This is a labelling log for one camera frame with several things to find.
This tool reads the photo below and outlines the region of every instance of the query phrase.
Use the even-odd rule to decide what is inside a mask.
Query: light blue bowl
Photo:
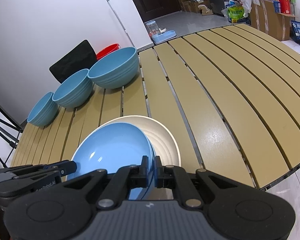
[[[63,107],[74,108],[82,105],[93,88],[93,82],[87,77],[89,70],[82,69],[68,77],[54,93],[52,100]]]
[[[115,173],[120,167],[140,165],[142,156],[149,158],[148,181],[154,168],[154,152],[146,135],[130,123],[112,123],[92,132],[78,147],[72,160],[77,163],[77,171],[67,176],[76,178],[96,169],[106,169]],[[146,189],[135,188],[129,199],[141,199]]]
[[[43,127],[53,121],[58,111],[58,105],[52,101],[52,96],[53,92],[48,92],[35,104],[27,122]]]
[[[97,61],[88,77],[102,88],[119,88],[128,84],[139,68],[139,58],[134,47],[118,49]]]

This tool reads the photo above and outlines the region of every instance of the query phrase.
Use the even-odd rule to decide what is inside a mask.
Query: floor
[[[208,30],[211,28],[231,25],[225,18],[218,15],[202,16],[200,13],[176,12],[154,19],[159,28],[167,28],[176,32],[177,36]]]
[[[177,12],[155,19],[160,28],[174,30],[177,36],[184,36],[198,31],[231,25],[217,15],[202,16],[189,12]],[[288,240],[300,240],[300,169],[267,192],[287,200],[296,212],[296,223]]]

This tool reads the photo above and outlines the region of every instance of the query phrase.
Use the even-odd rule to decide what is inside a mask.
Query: screw
[[[114,202],[111,199],[104,198],[104,199],[99,200],[98,205],[100,207],[111,207],[114,205]]]
[[[188,207],[199,207],[201,205],[201,201],[199,199],[191,198],[186,201],[186,205]]]

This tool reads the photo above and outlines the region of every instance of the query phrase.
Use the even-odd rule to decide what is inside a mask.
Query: transparent water container
[[[149,36],[152,37],[152,35],[155,34],[161,34],[160,29],[155,21],[149,21],[146,23]]]

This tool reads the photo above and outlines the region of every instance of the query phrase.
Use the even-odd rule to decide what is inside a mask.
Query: table
[[[171,131],[187,172],[205,167],[264,189],[300,167],[300,55],[286,45],[238,24],[165,42],[139,59],[123,89],[94,86],[85,104],[60,107],[50,125],[28,123],[12,166],[71,159],[98,126],[144,115]]]

